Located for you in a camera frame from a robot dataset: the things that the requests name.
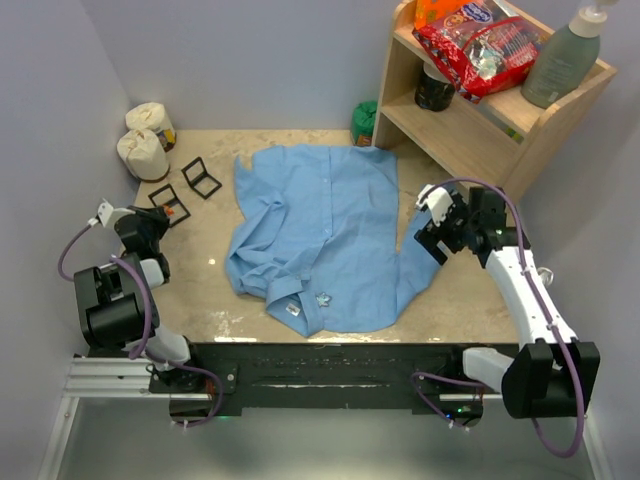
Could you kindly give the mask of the blue button shirt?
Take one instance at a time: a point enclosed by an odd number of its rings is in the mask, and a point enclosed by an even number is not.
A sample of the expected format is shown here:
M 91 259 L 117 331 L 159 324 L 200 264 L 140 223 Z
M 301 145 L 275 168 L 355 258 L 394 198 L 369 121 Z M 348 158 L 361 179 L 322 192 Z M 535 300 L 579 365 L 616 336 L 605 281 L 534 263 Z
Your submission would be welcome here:
M 397 233 L 396 156 L 375 147 L 275 146 L 236 163 L 243 222 L 225 269 L 237 294 L 302 336 L 393 325 L 439 264 L 414 239 L 429 214 Z M 332 297 L 320 308 L 316 295 Z

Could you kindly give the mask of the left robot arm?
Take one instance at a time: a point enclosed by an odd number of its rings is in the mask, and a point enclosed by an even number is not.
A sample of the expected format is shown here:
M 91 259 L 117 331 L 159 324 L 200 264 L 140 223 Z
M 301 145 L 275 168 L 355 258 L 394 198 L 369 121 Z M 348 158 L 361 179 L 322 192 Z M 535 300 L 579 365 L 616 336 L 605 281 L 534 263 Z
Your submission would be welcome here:
M 73 280 L 79 325 L 93 349 L 145 357 L 185 392 L 200 390 L 207 368 L 195 360 L 190 342 L 161 324 L 152 290 L 167 284 L 170 267 L 160 241 L 172 226 L 171 210 L 160 206 L 115 207 L 104 200 L 84 232 L 101 226 L 124 247 L 108 263 L 76 272 Z

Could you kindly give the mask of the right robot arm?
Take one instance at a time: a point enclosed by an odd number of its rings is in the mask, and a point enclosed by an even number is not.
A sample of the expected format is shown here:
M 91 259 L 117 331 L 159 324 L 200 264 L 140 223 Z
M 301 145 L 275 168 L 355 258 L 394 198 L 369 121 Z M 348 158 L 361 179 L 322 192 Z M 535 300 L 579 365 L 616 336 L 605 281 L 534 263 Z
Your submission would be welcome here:
M 513 320 L 519 350 L 513 357 L 490 347 L 469 347 L 445 369 L 459 393 L 482 383 L 501 394 L 509 415 L 583 418 L 600 353 L 579 340 L 548 294 L 513 203 L 498 187 L 477 182 L 468 195 L 426 185 L 416 208 L 430 221 L 415 238 L 439 263 L 469 250 L 495 282 Z

